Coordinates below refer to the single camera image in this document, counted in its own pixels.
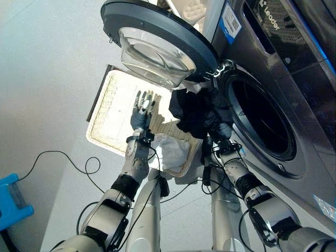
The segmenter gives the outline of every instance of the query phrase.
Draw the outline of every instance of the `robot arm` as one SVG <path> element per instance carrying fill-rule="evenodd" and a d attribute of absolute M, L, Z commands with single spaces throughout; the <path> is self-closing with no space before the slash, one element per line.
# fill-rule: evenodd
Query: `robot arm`
<path fill-rule="evenodd" d="M 154 135 L 149 123 L 154 105 L 152 95 L 136 96 L 131 118 L 134 130 L 127 138 L 125 163 L 111 189 L 85 219 L 80 234 L 58 244 L 52 252 L 103 252 L 117 249 L 125 235 L 126 219 L 135 194 L 149 173 L 148 153 Z"/>
<path fill-rule="evenodd" d="M 239 191 L 249 209 L 249 217 L 260 239 L 266 246 L 279 246 L 281 251 L 334 251 L 334 239 L 314 228 L 301 227 L 289 205 L 263 185 L 245 162 L 239 158 L 240 145 L 222 140 L 219 155 L 231 183 Z"/>

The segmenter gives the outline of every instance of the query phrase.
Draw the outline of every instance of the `label sticker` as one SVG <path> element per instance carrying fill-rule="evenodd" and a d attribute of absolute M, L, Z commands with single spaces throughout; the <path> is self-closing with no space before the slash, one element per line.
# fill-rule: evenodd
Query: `label sticker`
<path fill-rule="evenodd" d="M 318 198 L 315 194 L 313 194 L 313 198 L 316 201 L 317 205 L 324 213 L 325 216 L 331 218 L 336 223 L 336 209 L 329 203 L 325 202 L 324 200 Z"/>
<path fill-rule="evenodd" d="M 219 21 L 219 25 L 223 30 L 227 41 L 231 45 L 242 26 L 229 3 L 226 3 L 225 5 L 222 18 Z"/>

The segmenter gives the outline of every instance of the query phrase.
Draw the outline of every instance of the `leader logo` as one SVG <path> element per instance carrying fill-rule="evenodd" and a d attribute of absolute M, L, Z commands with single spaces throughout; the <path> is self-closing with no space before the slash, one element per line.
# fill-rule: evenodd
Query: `leader logo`
<path fill-rule="evenodd" d="M 264 8 L 267 5 L 267 2 L 264 0 L 260 0 L 259 5 L 261 8 Z M 269 19 L 271 24 L 273 25 L 274 29 L 279 30 L 280 27 L 278 26 L 277 21 L 273 18 L 271 12 L 268 10 L 268 6 L 264 8 L 264 13 L 266 14 L 266 17 Z"/>

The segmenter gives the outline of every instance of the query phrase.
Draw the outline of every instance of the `gray floor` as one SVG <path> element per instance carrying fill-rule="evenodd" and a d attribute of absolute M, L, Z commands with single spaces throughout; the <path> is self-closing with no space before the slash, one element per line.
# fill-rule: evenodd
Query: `gray floor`
<path fill-rule="evenodd" d="M 45 150 L 65 151 L 81 168 L 88 157 L 97 156 L 102 167 L 93 179 L 103 189 L 121 171 L 122 157 L 85 139 L 85 119 L 106 65 L 121 66 L 120 49 L 109 44 L 102 31 L 102 3 L 2 1 L 0 177 L 11 172 L 22 177 Z M 91 169 L 96 165 L 89 164 Z M 171 195 L 184 186 L 175 180 L 169 184 Z M 57 153 L 42 155 L 32 174 L 18 186 L 35 213 L 13 225 L 9 233 L 26 252 L 49 251 L 74 235 L 81 209 L 101 196 L 85 175 Z M 323 230 L 304 212 L 299 217 L 303 224 Z M 247 226 L 252 248 L 260 251 L 260 241 L 251 224 Z M 211 199 L 202 194 L 200 185 L 162 204 L 161 231 L 162 251 L 211 247 Z M 6 251 L 2 241 L 0 251 Z"/>

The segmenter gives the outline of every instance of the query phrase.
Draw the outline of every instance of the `black cable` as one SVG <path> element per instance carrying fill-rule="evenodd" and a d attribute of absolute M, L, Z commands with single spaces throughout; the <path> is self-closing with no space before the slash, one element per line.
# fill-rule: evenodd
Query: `black cable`
<path fill-rule="evenodd" d="M 157 154 L 157 152 L 156 152 L 156 150 L 155 150 L 154 148 L 152 148 L 151 146 L 150 146 L 150 148 L 154 151 L 154 153 L 156 154 L 156 157 L 158 158 L 158 159 L 157 159 L 157 161 L 158 161 L 158 163 L 159 163 L 159 174 L 158 174 L 158 176 L 157 176 L 157 179 L 158 179 L 158 180 L 156 181 L 156 184 L 155 184 L 155 186 L 153 187 L 151 193 L 148 195 L 148 198 L 146 199 L 145 204 L 143 205 L 143 207 L 142 207 L 142 209 L 141 209 L 139 215 L 138 215 L 137 218 L 135 219 L 133 225 L 130 227 L 130 230 L 128 231 L 128 234 L 127 234 L 125 240 L 123 241 L 123 243 L 121 244 L 121 246 L 118 248 L 117 251 L 120 251 L 120 250 L 122 249 L 122 247 L 125 245 L 125 243 L 126 243 L 128 237 L 130 236 L 130 234 L 131 234 L 131 232 L 132 232 L 132 230 L 133 230 L 135 224 L 137 223 L 138 219 L 140 218 L 142 212 L 145 210 L 145 207 L 146 207 L 146 205 L 147 205 L 147 203 L 148 203 L 148 201 L 149 201 L 149 199 L 150 199 L 152 193 L 153 193 L 154 190 L 156 189 L 156 187 L 157 187 L 157 185 L 158 185 L 158 183 L 159 183 L 159 180 L 160 180 L 161 169 L 160 169 L 159 155 Z"/>
<path fill-rule="evenodd" d="M 39 158 L 42 154 L 44 154 L 44 153 L 50 153 L 50 152 L 54 152 L 54 153 L 55 153 L 55 152 L 58 152 L 58 153 L 63 154 L 64 156 L 66 156 L 67 159 L 70 161 L 70 163 L 74 166 L 74 168 L 75 168 L 77 171 L 79 171 L 79 172 L 82 173 L 82 174 L 86 174 L 86 175 L 88 176 L 89 180 L 95 185 L 95 187 L 98 188 L 100 191 L 102 191 L 102 192 L 104 193 L 104 191 L 103 191 L 103 190 L 102 190 L 102 189 L 101 189 L 101 188 L 100 188 L 100 187 L 99 187 L 99 186 L 98 186 L 98 185 L 91 179 L 91 177 L 89 176 L 90 174 L 95 174 L 95 173 L 97 173 L 97 172 L 100 170 L 100 160 L 99 160 L 97 157 L 95 157 L 95 156 L 89 157 L 89 158 L 87 159 L 86 163 L 85 163 L 85 172 L 84 172 L 84 171 L 82 171 L 80 168 L 78 168 L 78 167 L 75 165 L 75 163 L 71 160 L 71 158 L 70 158 L 65 152 L 63 152 L 63 151 L 44 151 L 44 152 L 41 152 L 40 154 L 37 155 L 37 157 L 36 157 L 36 159 L 35 159 L 35 162 L 34 162 L 33 166 L 31 167 L 30 171 L 29 171 L 24 177 L 18 179 L 18 181 L 25 179 L 25 178 L 26 178 L 26 177 L 33 171 L 33 169 L 35 168 L 35 165 L 36 165 L 36 162 L 37 162 L 38 158 Z M 88 162 L 89 162 L 91 159 L 96 159 L 96 160 L 98 161 L 98 164 L 99 164 L 98 168 L 97 168 L 94 172 L 88 172 L 88 170 L 87 170 Z"/>
<path fill-rule="evenodd" d="M 155 152 L 153 155 L 151 155 L 151 157 L 149 159 L 147 159 L 147 161 L 149 161 L 150 159 L 152 159 L 155 156 Z"/>
<path fill-rule="evenodd" d="M 220 187 L 223 187 L 224 189 L 226 189 L 226 190 L 229 191 L 230 193 L 232 193 L 232 194 L 236 195 L 237 197 L 239 197 L 237 194 L 231 192 L 229 189 L 225 188 L 225 187 L 222 185 L 222 183 L 224 182 L 224 179 L 225 179 L 225 177 L 226 177 L 226 173 L 225 173 L 225 171 L 224 171 L 224 167 L 225 167 L 228 163 L 230 163 L 230 162 L 232 162 L 232 161 L 234 161 L 234 160 L 241 160 L 241 158 L 239 158 L 239 157 L 235 157 L 235 158 L 233 158 L 233 159 L 229 159 L 228 161 L 226 161 L 226 162 L 223 164 L 223 166 L 221 166 L 221 168 L 223 169 L 223 172 L 224 172 L 224 176 L 223 176 L 223 179 L 222 179 L 222 181 L 221 181 L 220 183 L 218 183 L 218 182 L 216 182 L 216 181 L 214 181 L 214 180 L 211 180 L 212 182 L 215 182 L 215 183 L 218 185 L 218 187 L 217 187 L 216 189 L 214 189 L 212 192 L 207 193 L 206 191 L 204 191 L 204 188 L 203 188 L 204 184 L 203 184 L 203 182 L 202 182 L 202 191 L 203 191 L 203 193 L 205 193 L 206 195 L 212 195 L 212 194 L 215 193 Z"/>
<path fill-rule="evenodd" d="M 224 188 L 225 190 L 227 190 L 229 193 L 232 193 L 233 195 L 235 195 L 236 197 L 240 198 L 241 200 L 243 199 L 242 197 L 240 197 L 239 195 L 235 194 L 234 192 L 232 192 L 231 190 L 229 190 L 228 188 L 226 188 L 225 186 L 219 184 L 217 181 L 214 180 L 210 180 L 211 182 L 216 183 L 217 185 L 219 185 L 220 187 Z"/>
<path fill-rule="evenodd" d="M 18 250 L 18 248 L 13 243 L 6 229 L 0 231 L 0 234 L 9 252 L 20 252 L 20 250 Z"/>
<path fill-rule="evenodd" d="M 254 250 L 252 250 L 249 246 L 247 246 L 247 244 L 245 243 L 245 241 L 243 240 L 243 237 L 242 237 L 242 222 L 243 222 L 243 219 L 244 219 L 244 216 L 246 215 L 248 213 L 248 210 L 246 210 L 243 214 L 242 214 L 242 216 L 241 216 L 241 218 L 240 218 L 240 220 L 239 220 L 239 225 L 238 225 L 238 231 L 239 231 L 239 238 L 240 238 L 240 240 L 241 240 L 241 242 L 243 243 L 243 245 L 244 245 L 244 247 L 245 248 L 247 248 L 247 250 L 248 251 L 250 251 L 250 252 L 255 252 Z M 266 252 L 266 247 L 265 247 L 265 244 L 264 243 L 262 243 L 262 246 L 264 247 L 264 252 Z"/>
<path fill-rule="evenodd" d="M 86 207 L 83 208 L 82 212 L 80 213 L 78 219 L 77 219 L 77 224 L 76 224 L 76 235 L 79 235 L 79 222 L 80 222 L 80 219 L 82 218 L 84 212 L 86 209 L 88 209 L 89 206 L 92 206 L 94 204 L 97 204 L 98 201 L 95 201 L 95 202 L 91 202 L 89 204 L 86 205 Z"/>
<path fill-rule="evenodd" d="M 96 188 L 98 188 L 102 193 L 105 193 L 93 180 L 92 180 L 92 178 L 89 176 L 89 173 L 88 173 L 88 169 L 87 169 L 87 165 L 88 165 L 88 162 L 89 162 L 89 160 L 90 159 L 96 159 L 97 161 L 98 161 L 98 163 L 99 163 L 99 168 L 98 168 L 98 170 L 100 169 L 100 160 L 97 158 L 97 157 L 95 157 L 95 156 L 92 156 L 92 157 L 90 157 L 89 159 L 87 159 L 86 160 L 86 163 L 85 163 L 85 171 L 86 171 L 86 175 L 87 175 L 87 177 L 89 178 L 89 180 L 96 186 Z"/>
<path fill-rule="evenodd" d="M 71 158 L 70 158 L 65 152 L 63 152 L 63 151 L 44 151 L 44 152 L 41 152 L 41 153 L 37 156 L 37 158 L 36 158 L 36 160 L 35 160 L 35 162 L 34 162 L 34 164 L 33 164 L 33 167 L 30 169 L 30 171 L 27 173 L 27 175 L 24 176 L 24 177 L 22 177 L 22 178 L 20 178 L 19 181 L 20 181 L 20 180 L 23 180 L 24 178 L 26 178 L 26 177 L 33 171 L 33 169 L 34 169 L 34 167 L 35 167 L 35 164 L 36 164 L 38 158 L 39 158 L 42 154 L 44 154 L 44 153 L 48 153 L 48 152 L 58 152 L 58 153 L 62 153 L 64 156 L 66 156 L 66 157 L 68 158 L 68 160 L 69 160 L 70 163 L 74 166 L 74 168 L 75 168 L 77 171 L 79 171 L 80 173 L 83 173 L 83 174 L 95 174 L 95 173 L 98 172 L 99 169 L 100 169 L 100 162 L 99 162 L 99 167 L 98 167 L 94 172 L 89 172 L 89 173 L 87 173 L 87 172 L 83 172 L 81 169 L 79 169 L 79 168 L 74 164 L 74 162 L 71 160 Z"/>
<path fill-rule="evenodd" d="M 187 184 L 187 185 L 186 185 L 186 186 L 185 186 L 179 193 L 177 193 L 176 195 L 174 195 L 173 197 L 171 197 L 171 198 L 169 198 L 169 199 L 166 199 L 166 200 L 164 200 L 164 201 L 161 201 L 160 204 L 161 204 L 161 203 L 165 203 L 165 202 L 167 202 L 167 201 L 170 201 L 170 200 L 176 198 L 176 197 L 179 196 L 181 193 L 183 193 L 183 191 L 186 190 L 190 185 L 194 184 L 194 183 L 197 182 L 197 181 L 202 181 L 202 180 L 194 180 L 194 181 L 190 182 L 190 183 Z"/>

